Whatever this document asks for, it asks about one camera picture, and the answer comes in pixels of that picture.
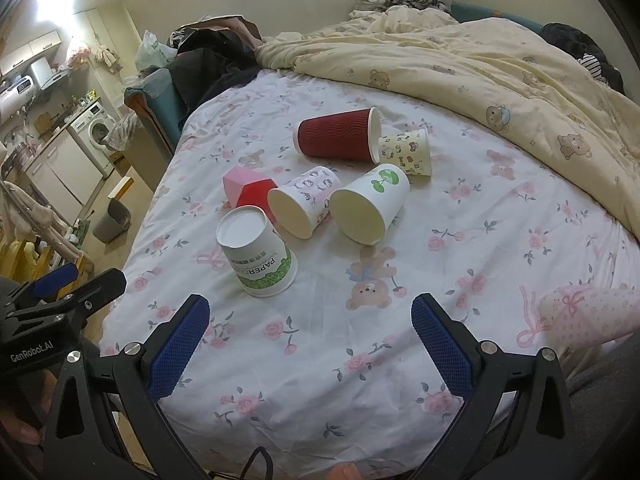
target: paper cup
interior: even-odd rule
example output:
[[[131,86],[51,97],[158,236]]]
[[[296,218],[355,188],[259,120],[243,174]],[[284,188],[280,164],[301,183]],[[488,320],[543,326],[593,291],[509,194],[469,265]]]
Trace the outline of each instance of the paper cup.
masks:
[[[342,187],[335,173],[324,166],[270,189],[269,209],[287,231],[298,238],[310,238],[316,226],[329,214],[329,197]]]
[[[375,245],[385,237],[409,193],[409,180],[393,164],[374,170],[336,190],[330,211],[340,230],[363,245]]]
[[[306,156],[377,164],[381,134],[380,112],[368,108],[302,121],[293,133],[293,145]]]
[[[393,164],[407,175],[431,174],[431,150],[426,130],[378,139],[380,162]]]
[[[252,296],[275,296],[293,283],[298,272],[296,255],[259,207],[245,205],[227,213],[218,225],[216,240],[242,288]]]

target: trash can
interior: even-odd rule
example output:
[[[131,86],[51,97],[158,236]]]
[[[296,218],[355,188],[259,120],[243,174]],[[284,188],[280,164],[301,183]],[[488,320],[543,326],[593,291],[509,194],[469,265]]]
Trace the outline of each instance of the trash can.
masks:
[[[95,224],[92,232],[102,243],[108,244],[115,237],[129,229],[131,213],[115,198],[109,201],[107,212]]]

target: corrugated red cup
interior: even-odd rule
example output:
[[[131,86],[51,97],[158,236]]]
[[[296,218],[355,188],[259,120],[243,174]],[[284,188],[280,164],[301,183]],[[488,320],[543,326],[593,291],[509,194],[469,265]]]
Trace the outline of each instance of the corrugated red cup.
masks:
[[[381,134],[380,112],[368,108],[302,121],[293,133],[293,145],[306,156],[377,164]]]

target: bed sheet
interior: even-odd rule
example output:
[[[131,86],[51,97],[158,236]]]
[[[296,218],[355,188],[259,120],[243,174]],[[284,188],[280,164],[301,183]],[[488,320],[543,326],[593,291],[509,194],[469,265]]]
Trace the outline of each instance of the bed sheet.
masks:
[[[370,106],[384,134],[427,130],[433,177],[410,178],[404,207],[373,249],[330,216],[309,240],[276,226],[298,275],[278,296],[250,297],[216,245],[229,210],[222,176],[240,164],[282,184],[324,163],[350,182],[370,166],[308,160],[291,134],[305,118]],[[548,328],[542,295],[567,283],[633,287],[639,266],[619,222],[484,126],[406,96],[265,70],[189,118],[100,348],[114,354],[144,341],[201,294],[209,328],[160,402],[197,460],[237,472],[264,446],[277,478],[323,478],[338,462],[382,478],[417,466],[461,405],[411,327],[415,296],[433,294],[479,340],[533,354]],[[352,298],[362,306],[348,310]]]

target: screw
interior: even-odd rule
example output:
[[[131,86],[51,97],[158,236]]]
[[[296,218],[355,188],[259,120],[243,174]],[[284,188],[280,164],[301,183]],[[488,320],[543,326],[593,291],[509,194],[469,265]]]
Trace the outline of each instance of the screw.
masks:
[[[556,353],[551,348],[543,348],[542,357],[547,361],[553,361],[556,358]]]
[[[480,343],[480,349],[485,354],[495,354],[498,351],[498,345],[493,341],[482,341]]]
[[[140,343],[128,343],[124,347],[124,353],[127,355],[136,355],[138,352],[140,352],[141,348],[142,345]]]
[[[69,352],[66,356],[66,360],[70,363],[77,363],[80,360],[81,353],[78,350],[74,350],[73,352]]]

